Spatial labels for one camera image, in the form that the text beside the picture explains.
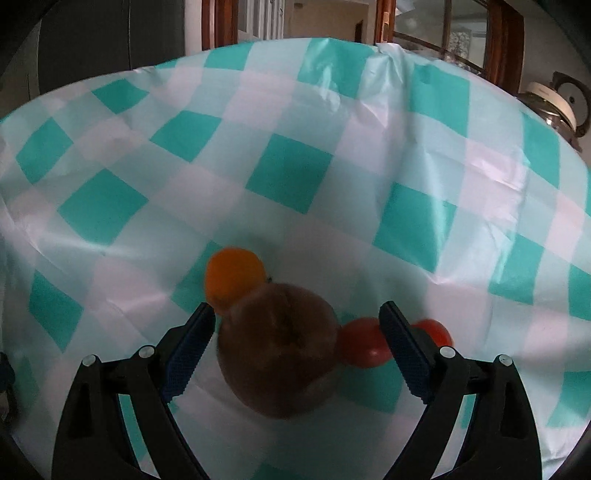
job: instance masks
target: brown fruit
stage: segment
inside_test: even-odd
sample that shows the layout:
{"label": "brown fruit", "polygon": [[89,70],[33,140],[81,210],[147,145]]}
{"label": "brown fruit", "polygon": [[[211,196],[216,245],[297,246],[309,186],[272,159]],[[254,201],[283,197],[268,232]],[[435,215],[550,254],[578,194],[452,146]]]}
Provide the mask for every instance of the brown fruit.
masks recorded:
{"label": "brown fruit", "polygon": [[318,295],[265,284],[222,319],[222,374],[236,396],[263,415],[289,418],[310,411],[336,388],[338,332],[332,307]]}

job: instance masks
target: tomato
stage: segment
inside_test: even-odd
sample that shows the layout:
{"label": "tomato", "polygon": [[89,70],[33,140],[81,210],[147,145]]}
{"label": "tomato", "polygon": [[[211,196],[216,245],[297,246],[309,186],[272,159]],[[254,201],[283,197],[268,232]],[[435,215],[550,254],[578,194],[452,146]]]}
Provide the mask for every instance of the tomato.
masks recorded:
{"label": "tomato", "polygon": [[420,328],[421,330],[427,332],[429,337],[433,339],[433,342],[435,342],[435,345],[438,347],[453,346],[452,336],[437,320],[424,319],[415,323],[413,327]]}
{"label": "tomato", "polygon": [[359,368],[379,367],[392,358],[379,320],[373,317],[355,319],[341,328],[337,354],[343,363]]}

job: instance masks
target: teal and white tablecloth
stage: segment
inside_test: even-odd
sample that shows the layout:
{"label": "teal and white tablecloth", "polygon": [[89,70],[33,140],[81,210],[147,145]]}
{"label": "teal and white tablecloth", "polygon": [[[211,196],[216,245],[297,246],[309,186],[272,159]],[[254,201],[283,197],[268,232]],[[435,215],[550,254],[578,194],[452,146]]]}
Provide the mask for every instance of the teal and white tablecloth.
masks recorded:
{"label": "teal and white tablecloth", "polygon": [[[15,437],[48,476],[80,360],[129,356],[184,323],[207,259],[239,245],[342,322],[391,299],[443,322],[464,356],[511,355],[547,478],[590,417],[589,183],[515,99],[389,44],[240,44],[40,97],[0,124]],[[376,480],[423,405],[390,362],[346,370],[308,416],[268,420],[232,395],[214,339],[171,408],[214,480]]]}

